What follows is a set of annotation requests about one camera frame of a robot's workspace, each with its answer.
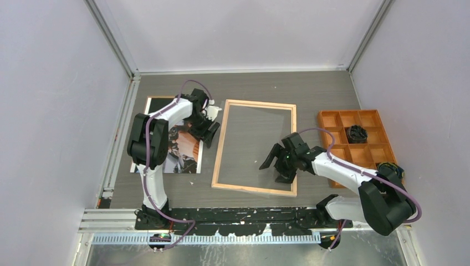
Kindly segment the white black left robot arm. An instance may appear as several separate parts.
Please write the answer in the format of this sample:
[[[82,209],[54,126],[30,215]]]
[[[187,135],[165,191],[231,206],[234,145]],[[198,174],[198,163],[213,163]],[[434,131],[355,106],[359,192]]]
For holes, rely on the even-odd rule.
[[[170,129],[180,121],[190,123],[189,135],[211,147],[220,127],[216,122],[220,108],[212,95],[201,89],[178,94],[163,108],[149,114],[138,113],[132,122],[127,154],[139,169],[144,200],[142,212],[156,229],[164,229],[172,219],[165,207],[163,165],[169,148]]]

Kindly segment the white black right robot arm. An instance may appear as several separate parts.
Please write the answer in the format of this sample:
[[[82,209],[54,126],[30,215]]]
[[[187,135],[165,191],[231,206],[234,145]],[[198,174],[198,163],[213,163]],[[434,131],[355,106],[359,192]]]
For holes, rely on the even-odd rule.
[[[396,171],[347,162],[330,149],[309,147],[297,132],[274,144],[259,168],[270,166],[277,171],[279,183],[292,183],[297,172],[304,171],[326,177],[355,193],[355,197],[329,195],[316,204],[316,220],[323,227],[340,220],[357,221],[388,236],[400,225],[422,217],[420,204],[406,191]]]

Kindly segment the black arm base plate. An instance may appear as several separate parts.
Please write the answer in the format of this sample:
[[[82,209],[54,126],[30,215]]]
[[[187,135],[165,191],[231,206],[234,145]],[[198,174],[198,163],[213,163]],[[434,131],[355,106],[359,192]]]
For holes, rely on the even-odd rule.
[[[312,229],[336,231],[341,222],[309,207],[164,208],[163,214],[146,207],[134,210],[135,229],[167,230],[178,236],[306,236]]]

